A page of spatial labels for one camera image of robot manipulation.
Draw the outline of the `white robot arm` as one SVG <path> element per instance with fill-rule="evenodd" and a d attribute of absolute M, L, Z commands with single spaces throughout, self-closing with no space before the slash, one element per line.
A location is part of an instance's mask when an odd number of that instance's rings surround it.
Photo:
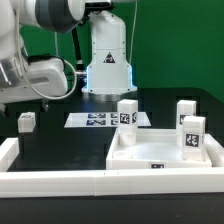
<path fill-rule="evenodd" d="M 26 53 L 20 27 L 30 25 L 66 33 L 92 23 L 92 61 L 87 67 L 85 96 L 116 99 L 134 92 L 126 60 L 125 24 L 110 13 L 116 2 L 133 0 L 0 0 L 0 110 L 8 103 L 59 100 L 73 93 L 58 56 Z"/>

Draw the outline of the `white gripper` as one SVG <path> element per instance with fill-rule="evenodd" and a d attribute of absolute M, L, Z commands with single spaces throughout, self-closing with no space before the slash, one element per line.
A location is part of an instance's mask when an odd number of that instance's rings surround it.
<path fill-rule="evenodd" d="M 67 90 L 67 80 L 64 74 L 64 63 L 59 58 L 40 60 L 26 65 L 27 78 L 32 86 L 40 93 L 59 97 Z M 40 99 L 21 76 L 18 60 L 0 63 L 0 103 L 14 103 L 20 101 Z M 49 111 L 47 100 L 42 100 L 41 109 Z"/>

